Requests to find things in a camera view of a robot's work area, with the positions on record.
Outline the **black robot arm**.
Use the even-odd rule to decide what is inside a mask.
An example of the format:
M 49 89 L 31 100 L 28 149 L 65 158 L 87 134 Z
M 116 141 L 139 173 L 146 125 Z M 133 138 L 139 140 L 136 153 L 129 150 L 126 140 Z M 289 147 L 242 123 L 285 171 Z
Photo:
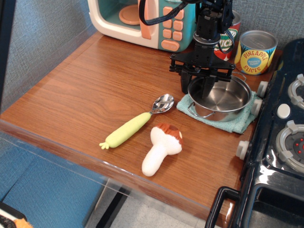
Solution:
M 188 53 L 172 54 L 170 71 L 180 75 L 181 90 L 188 93 L 192 77 L 202 79 L 201 95 L 207 97 L 218 81 L 230 82 L 236 68 L 214 53 L 222 34 L 227 34 L 235 18 L 231 0 L 193 0 L 195 3 L 196 31 L 193 34 L 194 49 Z

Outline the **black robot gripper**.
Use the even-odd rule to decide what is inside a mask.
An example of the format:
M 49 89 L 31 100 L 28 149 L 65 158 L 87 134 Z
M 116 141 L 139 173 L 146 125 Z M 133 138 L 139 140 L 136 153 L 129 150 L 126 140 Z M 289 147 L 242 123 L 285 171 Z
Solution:
M 207 39 L 205 36 L 205 34 L 200 36 L 198 32 L 194 32 L 194 50 L 188 53 L 172 54 L 169 69 L 180 75 L 181 90 L 184 94 L 188 93 L 193 76 L 202 77 L 202 99 L 210 94 L 215 82 L 219 80 L 229 82 L 232 71 L 235 69 L 234 64 L 218 58 L 214 53 L 215 46 L 221 49 L 219 44 L 221 34 L 217 33 L 212 39 Z

